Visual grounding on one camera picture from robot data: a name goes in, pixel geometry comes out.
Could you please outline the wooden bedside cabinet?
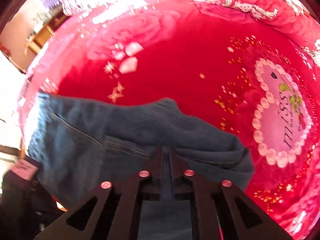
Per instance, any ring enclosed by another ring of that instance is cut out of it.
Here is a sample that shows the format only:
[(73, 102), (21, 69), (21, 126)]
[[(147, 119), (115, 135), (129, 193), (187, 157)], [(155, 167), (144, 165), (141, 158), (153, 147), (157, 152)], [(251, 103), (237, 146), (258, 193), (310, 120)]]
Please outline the wooden bedside cabinet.
[(68, 19), (69, 16), (65, 15), (62, 10), (59, 10), (45, 22), (37, 24), (33, 32), (26, 38), (24, 54), (26, 55), (30, 50), (37, 55), (57, 29), (59, 29)]

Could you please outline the blue denim jeans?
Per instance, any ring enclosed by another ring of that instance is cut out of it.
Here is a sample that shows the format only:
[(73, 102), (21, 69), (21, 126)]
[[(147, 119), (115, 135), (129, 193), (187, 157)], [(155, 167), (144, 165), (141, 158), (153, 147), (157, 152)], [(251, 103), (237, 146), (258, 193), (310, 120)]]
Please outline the blue denim jeans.
[(139, 239), (191, 239), (190, 206), (171, 194), (171, 148), (206, 179), (241, 189), (254, 172), (248, 148), (230, 133), (183, 114), (174, 100), (120, 107), (39, 93), (24, 125), (28, 155), (42, 164), (37, 177), (70, 208), (103, 181), (124, 181), (160, 148), (164, 181), (159, 202), (143, 204)]

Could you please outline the red floral plush blanket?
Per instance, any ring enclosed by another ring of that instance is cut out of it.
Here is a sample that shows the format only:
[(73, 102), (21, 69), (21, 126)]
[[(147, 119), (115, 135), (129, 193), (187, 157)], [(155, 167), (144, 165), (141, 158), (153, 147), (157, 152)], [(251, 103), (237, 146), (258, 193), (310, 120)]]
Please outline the red floral plush blanket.
[(319, 219), (319, 23), (284, 0), (65, 0), (68, 20), (27, 71), (24, 134), (39, 89), (180, 110), (251, 149), (247, 193), (294, 239)]

